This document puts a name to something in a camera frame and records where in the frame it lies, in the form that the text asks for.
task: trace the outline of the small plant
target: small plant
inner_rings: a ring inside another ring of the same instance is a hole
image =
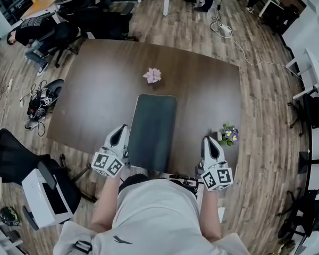
[[[221,139],[220,145],[232,146],[239,142],[239,130],[233,125],[223,124],[223,128],[220,129]]]

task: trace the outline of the wooden floor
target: wooden floor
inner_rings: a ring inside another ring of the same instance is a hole
[[[219,204],[226,208],[222,229],[224,234],[237,232],[251,254],[268,254],[277,242],[276,233],[283,222],[276,213],[287,206],[286,191],[304,186],[304,179],[297,176],[297,161],[298,152],[308,149],[308,134],[299,137],[300,125],[289,129],[295,114],[287,106],[292,96],[301,91],[300,84],[284,67],[267,64],[250,66],[233,42],[211,32],[209,25],[212,16],[215,16],[215,8],[209,13],[196,13],[182,0],[170,0],[169,15],[164,17],[163,1],[144,0],[137,4],[130,33],[143,42],[204,54],[240,68],[239,161],[234,185],[221,193]],[[223,0],[221,22],[232,28],[233,38],[243,47],[248,60],[254,63],[262,60],[279,64],[289,62],[291,57],[279,37],[262,26],[257,15],[245,10],[246,3],[246,0]],[[91,160],[91,156],[49,140],[46,135],[39,137],[37,130],[26,131],[27,101],[24,108],[19,106],[19,98],[29,92],[33,83],[65,78],[73,60],[71,53],[65,53],[61,68],[51,65],[38,78],[37,66],[25,60],[23,48],[18,44],[8,47],[1,41],[0,90],[13,78],[13,91],[8,96],[5,112],[2,111],[6,95],[2,94],[0,99],[0,124],[3,116],[1,127],[9,129],[34,153],[49,153],[56,159],[64,153],[72,173],[77,173]],[[50,117],[51,114],[45,122],[46,128]],[[79,186],[89,194],[97,194],[103,182],[101,177],[90,172],[80,180]],[[21,206],[26,204],[23,193],[15,190],[12,184],[5,184],[3,197],[0,207],[4,203],[13,206],[22,217],[20,234],[24,240],[23,247],[29,254],[52,254],[61,226],[33,231],[22,216]],[[74,220],[88,225],[92,210],[93,206],[82,200]]]

